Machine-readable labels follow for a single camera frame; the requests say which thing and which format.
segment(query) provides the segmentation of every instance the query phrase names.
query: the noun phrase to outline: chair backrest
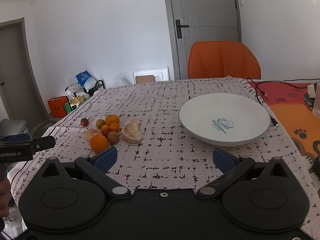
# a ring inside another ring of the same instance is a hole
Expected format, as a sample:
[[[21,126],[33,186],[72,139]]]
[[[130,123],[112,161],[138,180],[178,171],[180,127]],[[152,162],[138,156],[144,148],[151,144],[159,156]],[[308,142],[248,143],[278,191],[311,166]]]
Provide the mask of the chair backrest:
[[[192,45],[188,78],[225,76],[261,79],[260,65],[252,52],[236,41],[200,41]]]

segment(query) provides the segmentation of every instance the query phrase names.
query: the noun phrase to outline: door handle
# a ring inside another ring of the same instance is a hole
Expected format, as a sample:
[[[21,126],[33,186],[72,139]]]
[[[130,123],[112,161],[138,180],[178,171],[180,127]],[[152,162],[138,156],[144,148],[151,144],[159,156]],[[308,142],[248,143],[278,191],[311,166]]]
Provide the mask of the door handle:
[[[176,27],[177,27],[177,39],[182,39],[181,28],[189,28],[189,25],[181,25],[180,20],[176,20]]]

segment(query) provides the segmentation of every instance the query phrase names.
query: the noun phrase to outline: human hand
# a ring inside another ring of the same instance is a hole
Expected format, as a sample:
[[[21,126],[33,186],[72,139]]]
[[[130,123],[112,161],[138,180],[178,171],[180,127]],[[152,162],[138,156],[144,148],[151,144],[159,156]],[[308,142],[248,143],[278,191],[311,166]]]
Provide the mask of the human hand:
[[[9,200],[11,185],[7,178],[0,181],[0,217],[7,217],[9,215]]]

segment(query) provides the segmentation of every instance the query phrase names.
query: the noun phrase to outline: gray door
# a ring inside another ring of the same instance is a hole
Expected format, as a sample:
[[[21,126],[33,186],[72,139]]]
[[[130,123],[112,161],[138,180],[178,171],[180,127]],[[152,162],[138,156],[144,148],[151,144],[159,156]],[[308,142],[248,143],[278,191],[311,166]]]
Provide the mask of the gray door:
[[[171,1],[181,79],[188,78],[187,61],[191,46],[196,41],[240,41],[237,0]],[[180,20],[180,25],[189,26],[181,28],[181,35],[177,20]]]
[[[10,119],[26,120],[30,131],[43,121],[37,107],[21,25],[0,29],[0,84]]]

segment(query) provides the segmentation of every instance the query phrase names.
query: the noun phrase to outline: screw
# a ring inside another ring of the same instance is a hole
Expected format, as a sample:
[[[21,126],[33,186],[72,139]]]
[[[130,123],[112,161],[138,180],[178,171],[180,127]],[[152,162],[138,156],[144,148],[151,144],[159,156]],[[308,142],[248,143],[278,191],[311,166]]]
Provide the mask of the screw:
[[[114,187],[112,192],[116,195],[123,195],[127,193],[128,189],[126,187]]]
[[[203,195],[213,195],[215,192],[216,192],[216,190],[215,190],[215,188],[213,188],[213,187],[202,187],[201,189],[200,189],[200,192],[203,194]]]
[[[166,192],[161,192],[160,197],[169,197],[169,194]]]

